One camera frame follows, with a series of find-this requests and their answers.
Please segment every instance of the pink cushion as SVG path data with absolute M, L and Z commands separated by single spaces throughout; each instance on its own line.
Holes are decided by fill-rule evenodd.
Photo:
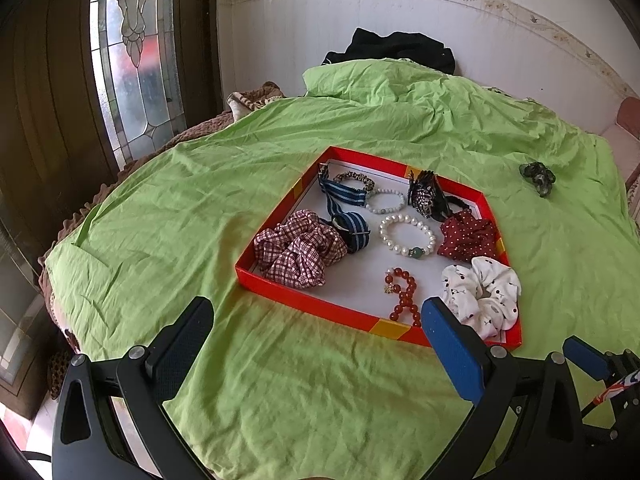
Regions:
M 616 124 L 607 128 L 602 136 L 609 141 L 613 159 L 629 187 L 640 173 L 640 140 Z
M 640 139 L 640 99 L 627 97 L 622 101 L 616 123 L 636 139 Z

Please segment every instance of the green duvet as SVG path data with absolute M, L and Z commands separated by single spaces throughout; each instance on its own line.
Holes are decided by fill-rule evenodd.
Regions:
M 571 334 L 640 350 L 640 242 L 603 139 L 535 102 L 409 62 L 360 60 L 304 77 L 306 96 L 137 170 L 46 262 L 93 360 L 148 344 L 196 295 L 213 302 L 215 327 L 166 403 L 207 467 L 225 480 L 418 479 L 470 407 L 431 349 L 238 285 L 238 256 L 330 145 L 484 192 L 522 282 L 517 355 L 544 358 Z M 546 199 L 518 174 L 532 160 L 556 174 Z M 602 384 L 573 372 L 585 403 Z M 588 420 L 606 422 L 608 410 Z

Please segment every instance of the plaid scrunchie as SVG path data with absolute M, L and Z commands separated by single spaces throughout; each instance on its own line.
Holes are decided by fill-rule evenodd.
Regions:
M 254 251 L 265 278 L 293 288 L 309 288 L 324 285 L 324 268 L 345 257 L 347 246 L 335 228 L 303 209 L 275 229 L 258 233 Z

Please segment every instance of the pearl bracelet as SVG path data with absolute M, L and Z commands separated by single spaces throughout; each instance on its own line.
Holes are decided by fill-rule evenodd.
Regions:
M 391 224 L 395 224 L 397 222 L 414 225 L 422 232 L 424 232 L 429 237 L 429 243 L 427 247 L 414 247 L 410 249 L 408 247 L 396 244 L 391 239 L 386 229 Z M 428 225 L 409 215 L 391 215 L 386 217 L 382 222 L 380 222 L 380 237 L 382 238 L 382 241 L 386 244 L 386 246 L 389 247 L 389 250 L 393 251 L 395 254 L 402 254 L 402 256 L 408 256 L 410 258 L 415 258 L 416 260 L 424 254 L 433 253 L 436 245 L 436 237 L 433 235 L 433 232 L 431 231 L 431 229 L 429 229 Z
M 394 194 L 394 195 L 398 195 L 400 197 L 400 205 L 397 205 L 395 207 L 383 207 L 381 209 L 375 209 L 370 203 L 369 203 L 369 199 L 372 196 L 375 196 L 377 194 Z M 367 201 L 365 202 L 364 207 L 367 208 L 367 211 L 372 212 L 374 215 L 386 215 L 389 213 L 396 213 L 398 211 L 400 211 L 404 206 L 406 206 L 406 197 L 404 196 L 404 193 L 400 192 L 400 191 L 396 191 L 395 189 L 382 189 L 381 187 L 374 189 L 372 191 L 369 191 L 367 193 Z

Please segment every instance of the stained glass window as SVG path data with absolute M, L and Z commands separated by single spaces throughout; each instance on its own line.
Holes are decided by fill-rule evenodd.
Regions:
M 91 0 L 100 109 L 123 168 L 186 128 L 175 61 L 173 0 Z

